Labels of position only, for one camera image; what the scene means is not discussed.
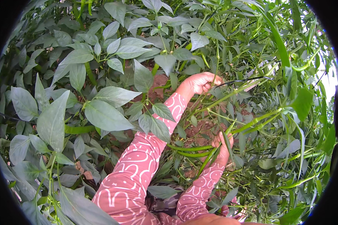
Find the chili pepper plant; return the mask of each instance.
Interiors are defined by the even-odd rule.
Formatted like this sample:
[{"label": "chili pepper plant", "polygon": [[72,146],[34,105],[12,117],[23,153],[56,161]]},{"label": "chili pepper plant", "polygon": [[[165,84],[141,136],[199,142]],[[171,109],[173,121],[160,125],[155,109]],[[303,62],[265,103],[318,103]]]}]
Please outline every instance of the chili pepper plant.
[{"label": "chili pepper plant", "polygon": [[[117,224],[90,200],[136,131],[167,142],[151,185],[184,188],[223,131],[210,213],[296,224],[330,177],[336,67],[301,0],[31,1],[0,61],[1,171],[33,224]],[[173,120],[163,102],[205,71],[237,82],[195,95],[170,137],[152,114]]]}]

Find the pink sleeve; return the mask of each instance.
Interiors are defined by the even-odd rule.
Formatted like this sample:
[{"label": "pink sleeve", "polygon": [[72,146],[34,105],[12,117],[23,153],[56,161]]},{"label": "pink sleeve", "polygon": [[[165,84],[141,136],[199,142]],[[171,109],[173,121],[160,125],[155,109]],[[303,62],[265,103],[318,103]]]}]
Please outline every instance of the pink sleeve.
[{"label": "pink sleeve", "polygon": [[[186,99],[174,93],[165,101],[176,122],[154,114],[164,121],[170,134],[180,120]],[[130,146],[120,157],[113,173],[101,183],[93,202],[123,224],[160,224],[158,218],[144,205],[146,190],[156,173],[159,159],[167,143],[152,133],[137,132]]]},{"label": "pink sleeve", "polygon": [[219,181],[225,166],[213,163],[203,170],[203,173],[193,185],[188,188],[179,198],[177,216],[183,220],[193,219],[202,214],[208,214],[206,202],[214,185]]}]

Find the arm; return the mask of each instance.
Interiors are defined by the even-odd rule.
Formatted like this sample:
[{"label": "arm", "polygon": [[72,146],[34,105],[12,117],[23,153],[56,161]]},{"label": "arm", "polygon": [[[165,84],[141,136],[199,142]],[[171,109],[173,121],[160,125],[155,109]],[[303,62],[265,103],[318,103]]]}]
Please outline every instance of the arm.
[{"label": "arm", "polygon": [[[198,84],[193,80],[205,77],[202,81],[201,92],[207,80],[212,81],[213,74],[195,74],[186,79],[177,91],[165,101],[176,122],[172,122],[154,114],[154,118],[163,120],[172,134],[180,120],[188,102],[194,95],[194,90],[199,90]],[[130,146],[120,157],[113,173],[109,174],[101,183],[99,190],[93,198],[101,209],[110,214],[120,223],[143,224],[157,223],[158,219],[148,212],[144,205],[146,190],[156,173],[159,159],[166,142],[163,142],[152,133],[146,135],[137,132]]]},{"label": "arm", "polygon": [[[220,132],[212,142],[213,147],[219,147],[219,143],[225,143],[223,134]],[[233,147],[233,137],[229,139],[231,148]],[[208,214],[206,202],[212,192],[214,185],[219,181],[223,170],[228,163],[229,151],[224,145],[221,146],[219,155],[211,166],[206,166],[203,173],[193,185],[188,188],[179,198],[177,206],[177,216],[183,220],[189,220],[198,215]]]}]

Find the hand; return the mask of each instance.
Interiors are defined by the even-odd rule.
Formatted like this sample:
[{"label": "hand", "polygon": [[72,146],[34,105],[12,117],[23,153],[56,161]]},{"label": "hand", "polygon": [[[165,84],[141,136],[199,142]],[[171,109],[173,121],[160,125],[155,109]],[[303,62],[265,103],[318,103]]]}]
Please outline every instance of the hand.
[{"label": "hand", "polygon": [[[228,137],[230,137],[229,138],[230,148],[233,148],[234,140],[233,140],[232,134],[228,134]],[[212,146],[214,148],[217,148],[217,147],[219,147],[220,142],[222,142],[222,145],[220,147],[220,152],[219,152],[215,162],[218,163],[218,164],[221,164],[222,166],[226,166],[227,163],[228,163],[228,159],[229,159],[229,151],[228,151],[228,148],[225,144],[224,136],[223,136],[222,132],[220,132],[219,135],[217,135],[213,138]]]},{"label": "hand", "polygon": [[[185,88],[188,92],[194,94],[202,94],[208,92],[212,87],[212,81],[214,80],[214,74],[209,72],[203,72],[199,74],[191,75],[186,78],[185,81],[180,85],[180,88]],[[223,79],[216,76],[214,84],[220,85],[223,83]]]}]

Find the wrist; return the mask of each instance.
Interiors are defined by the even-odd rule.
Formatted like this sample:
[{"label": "wrist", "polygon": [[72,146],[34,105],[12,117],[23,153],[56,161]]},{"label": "wrist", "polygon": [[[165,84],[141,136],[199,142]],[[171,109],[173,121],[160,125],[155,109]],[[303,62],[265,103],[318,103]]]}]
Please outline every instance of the wrist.
[{"label": "wrist", "polygon": [[229,160],[228,158],[227,159],[219,158],[219,159],[216,159],[214,162],[225,167],[228,164],[228,160]]},{"label": "wrist", "polygon": [[190,101],[195,94],[192,84],[186,80],[179,85],[175,92],[183,96],[187,101]]}]

